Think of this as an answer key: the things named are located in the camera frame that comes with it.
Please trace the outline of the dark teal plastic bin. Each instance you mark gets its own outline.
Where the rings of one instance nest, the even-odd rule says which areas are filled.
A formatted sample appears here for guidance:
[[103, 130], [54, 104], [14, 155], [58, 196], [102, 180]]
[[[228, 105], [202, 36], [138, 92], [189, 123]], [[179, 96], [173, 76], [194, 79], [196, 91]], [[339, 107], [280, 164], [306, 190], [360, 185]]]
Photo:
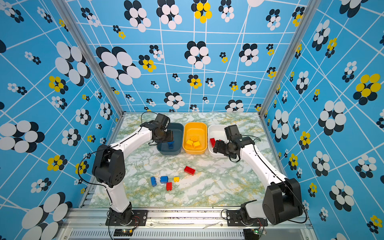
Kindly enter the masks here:
[[180, 123], [170, 123], [168, 130], [172, 130], [174, 133], [174, 148], [169, 149], [168, 143], [160, 143], [157, 145], [157, 150], [162, 155], [175, 156], [181, 152], [183, 145], [184, 126]]

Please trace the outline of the white plastic bin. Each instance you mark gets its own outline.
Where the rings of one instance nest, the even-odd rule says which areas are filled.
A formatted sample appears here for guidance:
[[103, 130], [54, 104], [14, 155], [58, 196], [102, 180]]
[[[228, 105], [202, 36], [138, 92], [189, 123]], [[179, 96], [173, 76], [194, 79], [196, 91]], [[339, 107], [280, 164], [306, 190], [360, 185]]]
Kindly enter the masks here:
[[227, 125], [210, 125], [208, 127], [208, 150], [213, 158], [225, 158], [223, 154], [213, 152], [211, 139], [222, 140], [225, 143], [228, 143], [229, 141], [225, 133], [226, 127]]

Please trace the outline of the yellow plastic bin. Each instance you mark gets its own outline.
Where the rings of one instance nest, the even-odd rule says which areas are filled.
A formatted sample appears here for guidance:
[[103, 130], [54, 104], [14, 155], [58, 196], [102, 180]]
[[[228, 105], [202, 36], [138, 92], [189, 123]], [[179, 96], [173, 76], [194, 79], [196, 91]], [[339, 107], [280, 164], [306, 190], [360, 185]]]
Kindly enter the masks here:
[[[194, 148], [186, 144], [187, 140], [191, 140], [192, 136], [198, 136], [200, 146]], [[183, 149], [190, 155], [202, 155], [208, 148], [208, 127], [204, 123], [191, 122], [185, 125], [183, 136]]]

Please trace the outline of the blue lego brick square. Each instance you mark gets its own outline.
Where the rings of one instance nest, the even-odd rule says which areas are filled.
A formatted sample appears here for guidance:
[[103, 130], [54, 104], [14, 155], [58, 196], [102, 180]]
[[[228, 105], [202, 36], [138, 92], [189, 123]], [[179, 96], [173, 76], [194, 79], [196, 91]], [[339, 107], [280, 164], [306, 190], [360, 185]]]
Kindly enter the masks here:
[[160, 177], [160, 182], [161, 184], [166, 184], [169, 182], [169, 177], [168, 176], [161, 176]]

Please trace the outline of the blue lego brick narrow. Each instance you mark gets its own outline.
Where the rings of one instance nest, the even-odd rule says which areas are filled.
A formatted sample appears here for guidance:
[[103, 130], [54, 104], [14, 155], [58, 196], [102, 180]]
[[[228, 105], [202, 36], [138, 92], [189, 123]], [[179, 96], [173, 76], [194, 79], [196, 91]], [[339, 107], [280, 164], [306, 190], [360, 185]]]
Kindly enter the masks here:
[[151, 177], [151, 185], [153, 187], [156, 187], [157, 186], [157, 181], [156, 181], [156, 178], [155, 177]]

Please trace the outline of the small red lego brick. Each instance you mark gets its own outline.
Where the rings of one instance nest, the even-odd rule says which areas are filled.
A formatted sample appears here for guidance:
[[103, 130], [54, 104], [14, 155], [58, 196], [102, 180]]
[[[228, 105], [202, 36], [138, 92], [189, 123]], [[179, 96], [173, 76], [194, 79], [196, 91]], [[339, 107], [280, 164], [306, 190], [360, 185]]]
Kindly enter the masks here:
[[166, 190], [171, 191], [173, 189], [173, 184], [171, 182], [166, 183]]

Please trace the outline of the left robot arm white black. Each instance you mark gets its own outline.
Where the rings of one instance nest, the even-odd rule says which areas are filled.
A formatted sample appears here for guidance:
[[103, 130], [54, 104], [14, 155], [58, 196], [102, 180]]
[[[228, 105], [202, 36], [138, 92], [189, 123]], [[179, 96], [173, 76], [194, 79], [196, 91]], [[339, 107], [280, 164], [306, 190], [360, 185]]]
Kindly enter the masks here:
[[133, 133], [122, 140], [107, 146], [102, 144], [96, 151], [92, 174], [105, 187], [110, 199], [110, 223], [129, 225], [137, 221], [132, 211], [132, 203], [128, 200], [123, 179], [126, 175], [125, 159], [137, 148], [149, 141], [154, 143], [172, 142], [173, 132], [168, 130], [171, 123], [169, 117], [157, 114], [154, 120], [143, 122]]

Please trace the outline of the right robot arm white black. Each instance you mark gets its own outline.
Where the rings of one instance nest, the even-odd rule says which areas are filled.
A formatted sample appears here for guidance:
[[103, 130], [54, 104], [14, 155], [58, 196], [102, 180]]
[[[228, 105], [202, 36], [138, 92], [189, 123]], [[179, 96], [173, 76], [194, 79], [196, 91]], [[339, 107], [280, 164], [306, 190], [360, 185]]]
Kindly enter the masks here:
[[265, 188], [261, 204], [256, 200], [241, 205], [242, 221], [250, 225], [255, 219], [266, 218], [277, 225], [306, 212], [302, 204], [301, 187], [296, 179], [280, 173], [257, 148], [255, 138], [240, 134], [237, 125], [224, 128], [227, 141], [217, 140], [213, 151], [228, 157], [231, 162], [246, 162]]

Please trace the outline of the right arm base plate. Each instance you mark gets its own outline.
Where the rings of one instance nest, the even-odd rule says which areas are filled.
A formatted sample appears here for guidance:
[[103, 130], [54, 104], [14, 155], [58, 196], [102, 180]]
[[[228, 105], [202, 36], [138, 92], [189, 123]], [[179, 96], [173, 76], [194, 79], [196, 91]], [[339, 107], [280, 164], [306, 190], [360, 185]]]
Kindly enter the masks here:
[[267, 227], [268, 221], [264, 218], [251, 218], [243, 210], [224, 210], [221, 216], [227, 221], [229, 227]]

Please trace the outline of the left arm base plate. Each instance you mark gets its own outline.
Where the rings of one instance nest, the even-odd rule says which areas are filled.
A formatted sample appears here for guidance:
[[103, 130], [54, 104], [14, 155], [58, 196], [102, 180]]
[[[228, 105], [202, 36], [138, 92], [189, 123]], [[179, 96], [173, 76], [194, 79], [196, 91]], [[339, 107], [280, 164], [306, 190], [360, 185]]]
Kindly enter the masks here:
[[126, 210], [118, 213], [110, 208], [107, 212], [106, 226], [145, 226], [147, 218], [147, 210]]

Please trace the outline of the aluminium front rail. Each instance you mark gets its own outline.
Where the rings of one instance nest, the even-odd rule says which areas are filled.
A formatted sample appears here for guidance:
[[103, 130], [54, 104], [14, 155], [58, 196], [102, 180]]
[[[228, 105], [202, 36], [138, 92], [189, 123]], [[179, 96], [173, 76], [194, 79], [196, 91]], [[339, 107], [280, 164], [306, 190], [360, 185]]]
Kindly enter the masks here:
[[228, 207], [148, 208], [139, 227], [106, 225], [106, 209], [73, 209], [58, 240], [316, 240], [310, 221], [261, 227], [228, 225]]

